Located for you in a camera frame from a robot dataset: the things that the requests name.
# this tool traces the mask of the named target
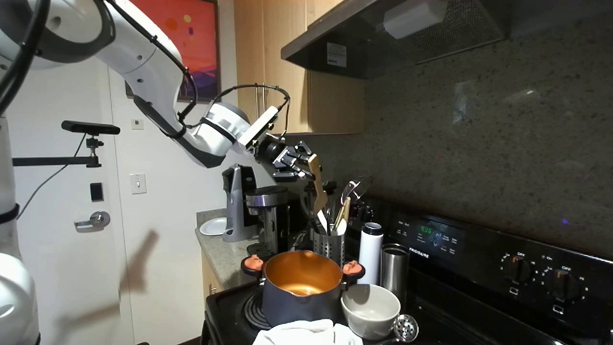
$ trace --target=control panel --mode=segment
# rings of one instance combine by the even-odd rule
[[[578,329],[610,327],[610,260],[372,198],[352,205],[350,216],[354,236],[364,222],[380,223],[387,242],[410,251],[410,265],[440,268]]]

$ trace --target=stove brand logo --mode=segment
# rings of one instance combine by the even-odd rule
[[[421,252],[421,251],[419,251],[417,249],[413,249],[413,248],[409,247],[409,250],[414,252],[415,254],[421,256],[421,257],[430,258],[430,256],[428,254],[426,254],[424,252]]]

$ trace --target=coffee maker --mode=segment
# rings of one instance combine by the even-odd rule
[[[262,187],[246,193],[249,213],[258,215],[264,228],[262,257],[287,252],[290,248],[289,205],[287,188],[280,185]]]
[[[227,225],[222,238],[224,242],[239,242],[257,236],[259,225],[256,215],[249,214],[245,194],[256,190],[253,168],[234,164],[221,173],[226,191]]]

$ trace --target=white water bottle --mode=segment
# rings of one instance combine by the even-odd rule
[[[383,229],[377,223],[366,223],[360,235],[359,263],[366,269],[364,277],[357,280],[358,284],[379,284],[379,260],[383,244]]]

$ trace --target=cooking pot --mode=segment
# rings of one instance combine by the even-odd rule
[[[246,274],[264,281],[262,312],[273,327],[296,320],[337,321],[341,290],[366,273],[356,262],[341,269],[310,250],[277,254],[260,267],[252,265],[253,259],[244,258],[240,266]]]

